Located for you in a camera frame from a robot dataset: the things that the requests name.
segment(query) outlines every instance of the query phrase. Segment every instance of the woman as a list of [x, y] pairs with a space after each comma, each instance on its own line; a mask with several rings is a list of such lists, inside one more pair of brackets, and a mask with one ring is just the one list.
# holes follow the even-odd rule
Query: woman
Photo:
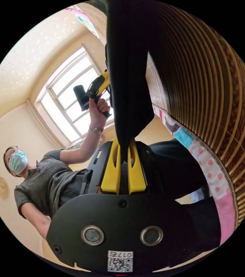
[[51, 222], [47, 216], [52, 218], [59, 208], [64, 189], [74, 183], [80, 190], [82, 185], [81, 178], [85, 171], [73, 172], [68, 165], [83, 163], [92, 157], [107, 120], [103, 113], [110, 111], [110, 107], [104, 99], [97, 104], [90, 99], [89, 111], [91, 125], [79, 149], [50, 151], [36, 166], [29, 164], [25, 154], [17, 147], [9, 147], [4, 153], [8, 172], [24, 179], [14, 191], [18, 212], [29, 220], [44, 239]]
[[[18, 212], [34, 225], [44, 239], [51, 222], [47, 216], [52, 218], [60, 206], [80, 194], [85, 170], [73, 172], [68, 165], [83, 163], [92, 157], [105, 126], [106, 117], [102, 113], [109, 111], [110, 107], [104, 99], [100, 99], [97, 105], [90, 99], [89, 107], [91, 125], [80, 149], [50, 151], [36, 166], [30, 165], [17, 147], [8, 148], [3, 156], [7, 170], [13, 176], [24, 178], [14, 192]], [[168, 200], [179, 199], [202, 187], [208, 188], [199, 164], [177, 140], [155, 143], [150, 147], [158, 160]], [[189, 254], [179, 257], [176, 264], [220, 244], [219, 218], [215, 202], [208, 196], [184, 205], [193, 222], [193, 226], [187, 228], [193, 228], [198, 239], [190, 246]]]

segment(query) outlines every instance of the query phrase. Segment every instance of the hand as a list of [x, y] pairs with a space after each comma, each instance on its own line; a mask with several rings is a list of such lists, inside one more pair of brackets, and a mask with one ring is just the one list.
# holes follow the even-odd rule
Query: hand
[[89, 99], [89, 111], [91, 117], [91, 127], [92, 128], [104, 128], [107, 118], [103, 114], [104, 112], [109, 112], [110, 107], [107, 102], [101, 98], [98, 103], [94, 102], [94, 99]]

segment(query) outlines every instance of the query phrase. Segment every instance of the short sleeve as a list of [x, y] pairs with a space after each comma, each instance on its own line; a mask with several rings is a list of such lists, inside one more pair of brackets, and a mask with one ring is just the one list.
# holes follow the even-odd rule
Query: short sleeve
[[24, 215], [21, 213], [21, 205], [25, 203], [33, 203], [33, 201], [28, 197], [27, 193], [23, 191], [23, 189], [19, 186], [16, 186], [14, 190], [14, 196], [16, 201], [16, 206], [18, 208], [18, 213], [24, 218]]
[[64, 149], [57, 149], [57, 150], [49, 151], [44, 155], [43, 159], [54, 158], [54, 159], [59, 161], [60, 160], [60, 153], [61, 153], [62, 150], [64, 150]]

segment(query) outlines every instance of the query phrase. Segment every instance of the face mask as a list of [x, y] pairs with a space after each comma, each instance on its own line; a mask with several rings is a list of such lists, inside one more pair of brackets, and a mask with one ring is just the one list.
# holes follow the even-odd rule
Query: face mask
[[18, 150], [12, 155], [12, 160], [9, 163], [10, 169], [16, 174], [20, 174], [27, 166], [27, 158], [23, 152]]

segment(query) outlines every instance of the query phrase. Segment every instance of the leg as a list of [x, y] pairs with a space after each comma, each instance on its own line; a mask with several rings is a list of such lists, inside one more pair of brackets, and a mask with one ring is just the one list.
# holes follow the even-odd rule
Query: leg
[[171, 267], [219, 247], [221, 241], [220, 221], [213, 197], [181, 206], [192, 219], [192, 225], [187, 225], [187, 228], [196, 232], [197, 239], [187, 245], [186, 251], [173, 261]]
[[159, 162], [164, 192], [179, 199], [206, 184], [206, 178], [189, 151], [176, 139], [150, 145]]

